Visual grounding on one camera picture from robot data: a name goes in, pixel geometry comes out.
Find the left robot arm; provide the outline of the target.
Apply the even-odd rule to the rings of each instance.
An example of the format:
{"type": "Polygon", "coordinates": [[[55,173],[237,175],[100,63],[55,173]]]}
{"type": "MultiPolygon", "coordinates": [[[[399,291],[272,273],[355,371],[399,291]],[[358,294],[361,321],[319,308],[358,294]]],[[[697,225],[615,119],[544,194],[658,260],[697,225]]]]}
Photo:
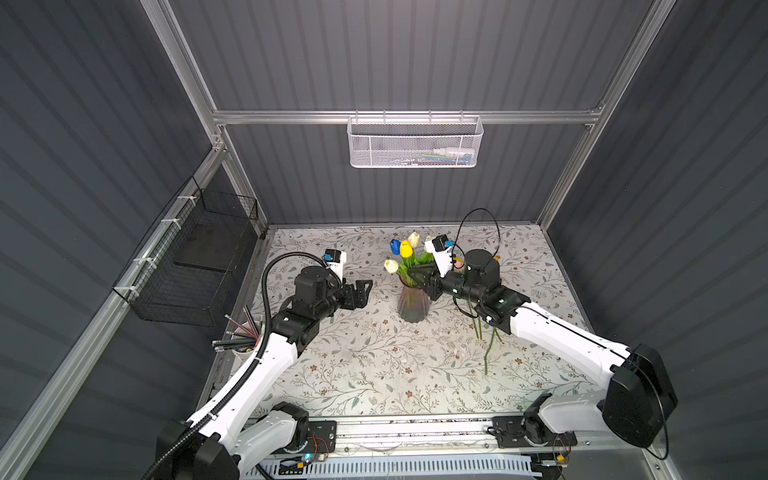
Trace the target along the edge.
{"type": "Polygon", "coordinates": [[[254,425],[247,421],[321,322],[340,309],[364,308],[373,286],[370,280],[344,280],[341,250],[309,258],[313,263],[295,278],[293,295],[277,313],[265,313],[260,340],[236,373],[187,420],[164,427],[144,478],[239,479],[274,452],[305,446],[309,419],[301,407],[282,402],[254,425]]]}

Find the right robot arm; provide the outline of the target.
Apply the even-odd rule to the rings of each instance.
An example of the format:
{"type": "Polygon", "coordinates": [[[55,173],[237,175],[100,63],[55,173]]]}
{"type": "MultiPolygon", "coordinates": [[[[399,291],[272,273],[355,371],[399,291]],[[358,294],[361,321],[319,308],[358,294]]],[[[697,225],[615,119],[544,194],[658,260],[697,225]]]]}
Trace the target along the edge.
{"type": "Polygon", "coordinates": [[[496,253],[464,251],[455,238],[427,237],[416,256],[417,236],[396,248],[405,260],[397,272],[431,300],[452,299],[470,318],[475,332],[490,329],[526,340],[568,362],[597,389],[588,394],[556,397],[542,393],[510,426],[488,430],[499,442],[526,442],[533,447],[564,445],[578,431],[609,432],[625,443],[652,450],[657,437],[669,436],[668,419],[678,405],[661,355],[639,344],[629,347],[572,325],[508,288],[501,280],[496,253]]]}

